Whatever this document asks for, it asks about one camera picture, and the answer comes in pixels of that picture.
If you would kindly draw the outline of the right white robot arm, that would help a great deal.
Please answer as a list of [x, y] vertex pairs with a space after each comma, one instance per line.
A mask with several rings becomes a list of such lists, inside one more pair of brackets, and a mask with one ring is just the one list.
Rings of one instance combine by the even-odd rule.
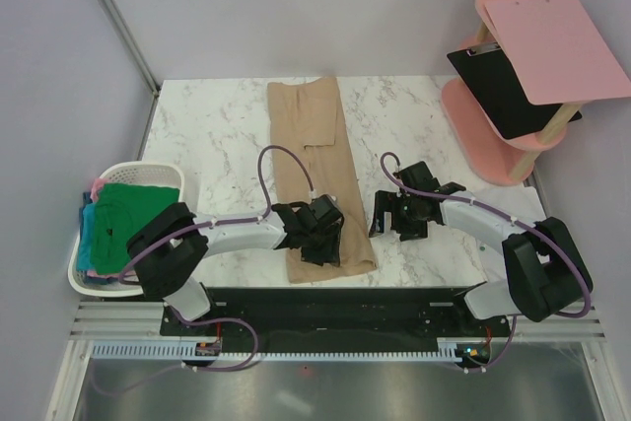
[[474, 237], [502, 258], [503, 278], [459, 295], [451, 313], [458, 333], [474, 335], [495, 316], [541, 322], [579, 319], [591, 310], [593, 280], [563, 221], [524, 221], [461, 184], [440, 184], [424, 162], [383, 173], [396, 189], [376, 192], [371, 235], [392, 229], [403, 240], [420, 240], [435, 223]]

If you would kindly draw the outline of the beige t shirt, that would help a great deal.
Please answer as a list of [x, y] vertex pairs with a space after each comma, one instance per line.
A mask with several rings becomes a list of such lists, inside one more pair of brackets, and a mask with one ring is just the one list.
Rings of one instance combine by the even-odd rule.
[[301, 260], [297, 249], [286, 252], [288, 279], [314, 283], [371, 272], [377, 268], [360, 195], [337, 80], [267, 85], [270, 142], [292, 151], [309, 173], [318, 194], [328, 194], [344, 215], [339, 265]]

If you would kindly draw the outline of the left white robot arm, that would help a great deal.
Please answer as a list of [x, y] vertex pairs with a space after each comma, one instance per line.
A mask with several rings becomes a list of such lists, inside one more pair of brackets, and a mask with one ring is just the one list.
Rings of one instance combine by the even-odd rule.
[[168, 206], [126, 244], [142, 295], [182, 316], [195, 335], [216, 324], [216, 312], [193, 272], [205, 258], [246, 249], [296, 249], [315, 265], [338, 265], [344, 216], [324, 194], [309, 202], [272, 204], [257, 214], [196, 215], [183, 202]]

